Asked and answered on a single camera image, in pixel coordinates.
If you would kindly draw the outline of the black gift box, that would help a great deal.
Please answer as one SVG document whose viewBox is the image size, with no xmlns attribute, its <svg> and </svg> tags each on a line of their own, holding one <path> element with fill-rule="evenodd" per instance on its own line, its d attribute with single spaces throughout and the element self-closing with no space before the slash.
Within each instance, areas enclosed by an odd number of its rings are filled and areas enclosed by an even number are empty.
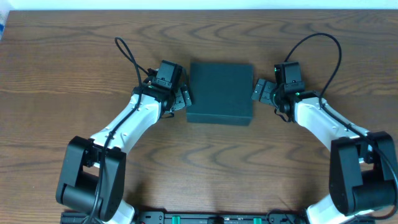
<svg viewBox="0 0 398 224">
<path fill-rule="evenodd" d="M 237 63 L 190 64 L 190 123 L 248 126 L 253 118 L 254 67 Z"/>
</svg>

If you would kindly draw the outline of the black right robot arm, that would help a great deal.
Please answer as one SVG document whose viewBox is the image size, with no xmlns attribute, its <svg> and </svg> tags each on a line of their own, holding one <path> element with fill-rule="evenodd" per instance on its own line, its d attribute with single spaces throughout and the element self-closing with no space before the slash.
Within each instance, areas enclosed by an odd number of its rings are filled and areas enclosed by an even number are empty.
<svg viewBox="0 0 398 224">
<path fill-rule="evenodd" d="M 384 131 L 370 132 L 306 90 L 297 62 L 275 65 L 275 81 L 259 79 L 252 99 L 283 121 L 309 130 L 330 152 L 329 194 L 306 209 L 307 223 L 374 223 L 397 211 L 397 156 Z"/>
</svg>

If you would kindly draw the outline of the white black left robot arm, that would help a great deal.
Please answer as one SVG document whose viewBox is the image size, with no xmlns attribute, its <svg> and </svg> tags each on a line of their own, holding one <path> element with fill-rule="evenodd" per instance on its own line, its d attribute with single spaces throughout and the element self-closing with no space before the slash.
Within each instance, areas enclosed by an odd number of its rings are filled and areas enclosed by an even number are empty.
<svg viewBox="0 0 398 224">
<path fill-rule="evenodd" d="M 185 69 L 162 61 L 133 89 L 127 106 L 104 129 L 67 145 L 56 201 L 85 214 L 82 223 L 132 223 L 133 206 L 123 200 L 126 158 L 144 132 L 164 114 L 191 105 Z"/>
</svg>

